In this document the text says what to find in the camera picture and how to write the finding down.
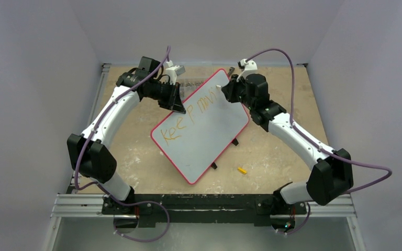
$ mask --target wooden table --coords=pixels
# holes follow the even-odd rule
[[[209,76],[223,67],[186,67],[183,78]],[[131,67],[111,67],[100,109],[109,100],[118,76]],[[290,111],[291,71],[288,67],[260,67],[269,84],[271,99]],[[295,68],[295,120],[322,142],[327,142],[309,77],[304,67]],[[167,114],[157,101],[145,98],[130,113],[116,134],[110,152],[118,162],[117,172],[136,193],[272,193],[289,181],[308,179],[306,164],[280,139],[250,120],[237,137],[238,146],[229,146],[220,156],[216,170],[208,170],[190,185],[158,149],[150,131]],[[238,167],[247,170],[243,175]],[[88,182],[83,178],[81,184]],[[102,193],[89,187],[80,193]]]

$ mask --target black stand foot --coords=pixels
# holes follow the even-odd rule
[[[238,145],[238,140],[235,138],[235,139],[233,139],[232,140],[232,144],[234,144],[235,146],[237,146]]]

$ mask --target table top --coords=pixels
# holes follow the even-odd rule
[[[182,78],[209,77],[229,66],[187,66]],[[118,76],[131,67],[112,66],[99,111],[111,97]],[[270,98],[290,112],[291,71],[289,67],[259,67],[266,77]],[[295,121],[321,142],[327,143],[309,77],[302,66],[295,67]],[[190,185],[150,138],[150,131],[170,111],[156,100],[145,98],[130,113],[115,135],[110,152],[117,160],[117,172],[135,193],[272,193],[290,181],[306,180],[310,170],[280,139],[265,132],[252,120],[238,135],[238,146],[230,145],[216,160],[218,168],[208,170]],[[247,171],[244,175],[237,169]],[[82,178],[81,184],[89,182]],[[102,193],[90,186],[80,193]]]

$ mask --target metal frame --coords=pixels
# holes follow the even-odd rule
[[[96,116],[97,107],[101,103],[103,90],[106,86],[108,73],[111,64],[103,64],[102,72],[99,79],[99,85],[92,110],[88,119],[88,124],[93,121]],[[74,174],[72,176],[68,192],[72,191]],[[320,206],[315,202],[310,202],[310,217],[339,217],[346,218],[349,230],[352,236],[353,244],[356,251],[365,251],[363,238],[360,232],[356,211],[350,195],[342,195],[332,200],[326,206]],[[62,218],[127,218],[134,219],[135,215],[104,215],[101,214],[103,207],[103,194],[64,194],[57,195],[50,215],[50,224],[46,235],[46,240],[42,250],[52,251],[54,244],[61,228]],[[285,218],[289,215],[271,215],[271,218]],[[296,215],[295,217],[303,218],[305,215]]]

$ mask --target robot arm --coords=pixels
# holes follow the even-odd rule
[[[305,140],[290,123],[290,115],[281,105],[270,100],[266,78],[257,74],[256,63],[241,60],[240,75],[233,75],[228,85],[221,88],[229,102],[241,102],[248,109],[253,122],[266,132],[280,138],[297,153],[311,170],[307,181],[289,183],[274,191],[274,213],[290,204],[300,201],[315,201],[326,205],[353,186],[352,166],[320,151],[325,149],[336,155],[350,159],[349,153],[341,149],[335,151],[313,137],[300,125],[296,128],[319,145],[317,149]]]
[[[125,72],[119,77],[113,94],[102,111],[105,111],[116,97],[148,76],[159,64],[159,61],[142,57],[137,68]],[[70,160],[75,170],[84,142],[91,135],[96,121],[101,116],[104,116],[97,131],[93,131],[93,136],[84,152],[80,173],[93,181],[97,181],[120,201],[127,201],[128,197],[134,194],[133,188],[125,183],[115,172],[117,163],[108,150],[121,124],[144,97],[157,100],[162,108],[186,113],[180,99],[180,86],[176,82],[176,78],[185,72],[184,66],[173,65],[172,61],[167,61],[165,65],[166,69],[163,73],[169,76],[167,82],[161,82],[160,76],[158,77],[158,74],[155,74],[136,90],[129,92],[122,99],[115,102],[115,105],[105,114],[101,112],[80,135],[71,134],[67,140]]]

